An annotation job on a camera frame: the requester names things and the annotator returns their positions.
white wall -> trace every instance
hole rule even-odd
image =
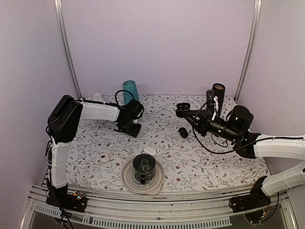
[[[63,12],[82,93],[114,94],[134,79],[140,94],[233,95],[254,1],[66,0]]]
[[[54,2],[0,5],[0,228],[16,229],[32,183],[46,171],[47,117],[74,90]]]
[[[266,0],[240,103],[254,115],[253,131],[305,134],[305,1]],[[295,160],[269,158],[271,172]],[[305,228],[305,186],[289,190],[299,228]]]

beige plate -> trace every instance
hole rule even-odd
[[[156,161],[156,174],[147,184],[142,185],[134,178],[132,160],[126,163],[122,170],[122,181],[125,187],[136,194],[157,195],[160,192],[164,179],[164,170],[159,162]]]

glass mug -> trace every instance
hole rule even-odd
[[[134,176],[142,185],[148,183],[155,176],[156,161],[149,154],[139,154],[133,159]]]

teal cup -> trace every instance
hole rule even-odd
[[[133,94],[135,100],[139,100],[137,85],[133,80],[127,80],[123,83],[123,90],[129,91]],[[128,92],[123,92],[124,104],[127,105],[128,102],[132,99],[131,94]]]

floral tablecloth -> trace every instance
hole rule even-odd
[[[114,102],[113,96],[105,96],[104,99]],[[121,179],[122,168],[130,156],[141,153],[145,146],[159,151],[155,159],[165,171],[162,192],[210,190],[253,184],[256,179],[268,174],[263,159],[245,159],[237,153],[213,155],[201,148],[191,132],[191,125],[176,117],[175,109],[176,104],[181,102],[188,102],[191,109],[198,109],[205,100],[205,96],[201,95],[140,96],[145,112],[139,120],[142,129],[137,138],[113,131],[116,128],[114,122],[81,121],[68,153],[68,183],[127,191]],[[234,106],[234,100],[226,97],[222,117]],[[180,136],[180,127],[185,127],[189,132],[187,138]],[[213,151],[231,149],[230,145],[228,148],[216,145],[210,134],[199,138]],[[225,144],[222,139],[214,139]],[[100,162],[102,152],[110,154],[110,162]]]

